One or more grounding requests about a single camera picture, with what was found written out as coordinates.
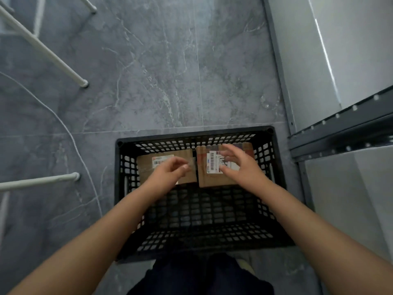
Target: brown cardboard box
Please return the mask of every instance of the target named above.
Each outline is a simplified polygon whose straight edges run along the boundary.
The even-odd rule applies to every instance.
[[[151,175],[151,173],[153,173],[154,171],[152,165],[153,157],[160,157],[160,156],[167,156],[167,155],[174,155],[174,156],[185,158],[188,161],[188,164],[191,168],[190,172],[187,172],[184,177],[179,179],[178,184],[198,182],[198,180],[196,179],[197,173],[195,168],[195,160],[193,158],[193,151],[192,149],[186,149],[186,150],[168,151],[168,152],[152,153],[152,154],[138,156],[136,158],[136,163],[138,165],[141,184],[144,183],[147,180],[147,178]]]
[[[243,149],[249,156],[254,158],[254,150],[251,143],[237,143],[233,144],[236,147]],[[209,151],[223,151],[225,150],[222,145],[212,146],[197,146],[196,156],[198,162],[198,178],[199,187],[211,187],[236,184],[232,179],[226,177],[224,174],[208,174],[206,171],[206,157]]]

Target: navy blue trousers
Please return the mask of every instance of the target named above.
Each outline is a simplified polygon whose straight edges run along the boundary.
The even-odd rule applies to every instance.
[[[127,295],[274,295],[273,286],[239,267],[234,258],[214,254],[207,263],[195,255],[157,260]]]

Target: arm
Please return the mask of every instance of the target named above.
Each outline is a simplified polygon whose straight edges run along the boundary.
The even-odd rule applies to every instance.
[[[54,253],[9,295],[92,294],[146,209],[187,171],[189,166],[185,159],[166,160],[144,184]]]
[[[393,266],[327,223],[270,181],[256,161],[233,145],[223,155],[240,166],[222,172],[261,198],[332,294],[393,294]]]

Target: marble floor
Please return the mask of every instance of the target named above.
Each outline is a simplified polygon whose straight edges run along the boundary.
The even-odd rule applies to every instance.
[[[288,190],[302,199],[261,0],[47,0],[40,39],[81,76],[81,89],[18,36],[0,36],[0,71],[50,107],[72,133],[102,213],[114,202],[121,137],[273,125]],[[31,27],[35,0],[14,0]],[[60,122],[0,75],[0,182],[80,172],[74,183],[11,194],[0,252],[5,294],[101,217],[93,186]],[[298,248],[232,253],[276,294],[318,294]],[[113,264],[96,294],[125,294],[150,261]]]

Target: basket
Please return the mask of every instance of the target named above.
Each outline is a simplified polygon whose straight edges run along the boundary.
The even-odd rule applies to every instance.
[[[122,138],[115,146],[115,204],[140,186],[136,158],[221,143],[253,144],[255,159],[275,183],[286,187],[277,138],[271,126]],[[239,185],[200,188],[176,185],[142,217],[117,256],[120,263],[169,253],[223,252],[294,245],[268,206]]]

